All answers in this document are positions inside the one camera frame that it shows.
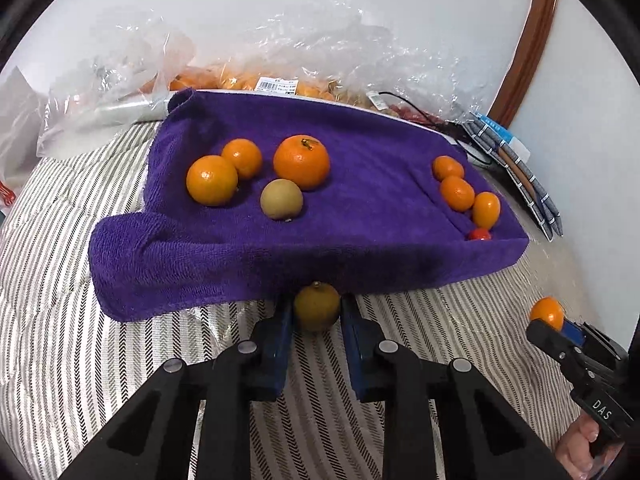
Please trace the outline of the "right hand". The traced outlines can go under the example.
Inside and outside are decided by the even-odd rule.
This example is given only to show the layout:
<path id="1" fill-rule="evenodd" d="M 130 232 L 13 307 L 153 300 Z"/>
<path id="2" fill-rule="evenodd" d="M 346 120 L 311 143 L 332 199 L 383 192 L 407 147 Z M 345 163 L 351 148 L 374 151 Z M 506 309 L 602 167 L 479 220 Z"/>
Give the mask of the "right hand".
<path id="1" fill-rule="evenodd" d="M 590 444 L 597 440 L 600 427 L 588 414 L 582 412 L 562 435 L 555 447 L 555 458 L 575 480 L 593 478 L 602 468 L 608 468 L 623 445 L 610 445 L 601 455 L 594 457 Z"/>

